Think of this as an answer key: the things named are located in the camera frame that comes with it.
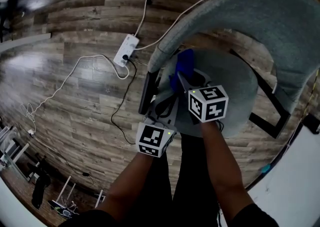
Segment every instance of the white cable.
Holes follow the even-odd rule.
[[[198,5],[199,3],[203,2],[205,0],[199,0],[197,3],[195,3],[194,5],[192,5],[191,7],[189,7],[187,10],[183,11],[179,16],[178,18],[174,21],[174,23],[170,26],[170,28],[161,36],[161,38],[159,38],[156,42],[150,44],[150,45],[147,45],[147,46],[144,46],[144,47],[140,47],[140,48],[136,48],[135,50],[142,50],[142,49],[146,49],[148,47],[151,47],[153,46],[154,44],[158,43],[160,40],[162,40],[164,38],[164,36],[172,29],[172,27],[176,24],[176,22],[179,20],[179,18],[184,14],[186,13],[187,11],[189,11],[190,9],[192,9],[193,7],[195,7],[196,5]],[[144,1],[144,9],[143,9],[143,15],[142,15],[142,19],[141,19],[141,22],[134,34],[134,36],[136,37],[144,20],[145,20],[145,17],[146,17],[146,10],[147,10],[147,0]]]
[[[69,75],[68,75],[68,76],[65,78],[65,80],[62,82],[62,85],[53,93],[52,96],[47,97],[43,102],[41,102],[41,103],[39,104],[39,106],[38,106],[37,108],[35,108],[35,110],[34,110],[34,108],[32,107],[31,103],[28,103],[27,108],[26,108],[23,104],[20,105],[20,108],[21,108],[21,110],[22,110],[22,114],[23,114],[26,118],[29,118],[29,119],[33,122],[33,124],[34,124],[34,130],[33,130],[33,132],[34,132],[34,133],[37,131],[36,120],[35,120],[35,113],[36,113],[36,111],[41,107],[42,104],[44,104],[48,99],[53,98],[53,97],[56,95],[56,93],[57,93],[59,90],[62,89],[62,87],[63,87],[64,84],[66,83],[67,79],[68,79],[68,78],[71,76],[71,74],[75,71],[75,69],[76,69],[79,61],[80,61],[82,58],[98,58],[98,59],[105,59],[105,60],[107,60],[107,61],[111,64],[111,66],[112,66],[112,68],[113,68],[116,76],[117,76],[120,80],[125,80],[125,79],[129,76],[129,74],[130,74],[130,71],[129,71],[128,67],[127,67],[127,66],[124,66],[124,67],[126,68],[128,74],[127,74],[125,77],[120,77],[119,74],[118,74],[118,72],[117,72],[117,70],[116,70],[116,68],[115,68],[115,66],[114,66],[114,64],[113,64],[113,62],[112,62],[109,58],[107,58],[105,55],[103,55],[103,54],[95,54],[95,55],[85,55],[85,56],[81,56],[81,57],[78,59],[78,61],[76,62],[75,66],[73,67],[72,71],[69,73]]]

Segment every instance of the wooden floor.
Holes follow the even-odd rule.
[[[138,34],[140,45],[158,39],[183,10],[197,1],[153,0]],[[30,102],[35,109],[61,85],[80,56],[104,54],[113,59],[126,34],[136,32],[144,0],[19,0],[19,5],[27,12],[23,17],[21,11],[15,14],[12,37],[50,32],[52,39],[1,54],[1,118],[6,124],[19,127],[19,141],[30,143],[28,152],[31,155],[36,152],[46,155],[51,165],[66,177],[72,175],[77,184],[95,191],[107,191],[136,153],[135,146],[126,143],[122,133],[110,121],[131,78],[119,80],[105,60],[83,59],[63,89],[36,112],[35,139],[27,134],[27,130],[34,126],[21,113],[20,104]],[[236,31],[206,31],[193,36],[183,46],[223,51],[234,49],[271,86],[275,84],[275,70],[266,48]],[[138,123],[142,120],[138,107],[153,48],[136,54],[137,78],[114,118],[131,142],[135,140]],[[226,139],[246,185],[271,162],[293,132],[309,99],[312,83],[309,81],[305,87],[297,109],[279,139],[271,138],[251,122],[236,137]],[[318,103],[319,85],[310,107],[316,114],[320,112]],[[261,91],[254,112],[272,123],[278,118]],[[167,155],[173,192],[181,164],[179,137],[168,148]],[[90,173],[94,183],[79,174],[82,172]]]

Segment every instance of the blue cloth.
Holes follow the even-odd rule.
[[[173,76],[169,76],[170,85],[174,92],[180,93],[183,91],[178,72],[182,72],[187,78],[191,79],[194,74],[194,68],[195,59],[194,51],[192,49],[187,49],[178,54],[175,73]]]

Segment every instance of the power strip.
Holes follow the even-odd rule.
[[[117,65],[121,67],[125,67],[128,61],[124,60],[123,56],[128,56],[129,59],[134,50],[136,49],[138,43],[138,38],[131,34],[128,34],[122,42],[122,45],[120,46],[118,52],[116,53],[113,62],[115,62]]]

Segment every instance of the leg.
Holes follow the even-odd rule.
[[[164,216],[169,216],[168,212],[171,206],[169,168],[167,154],[164,153],[161,158],[155,157],[153,159],[143,190],[123,225],[137,223],[139,226],[152,226],[158,225],[160,221],[165,223],[167,219]]]
[[[208,174],[202,138],[181,134],[182,158],[173,197],[173,220],[177,223],[217,225],[219,212],[215,190]]]

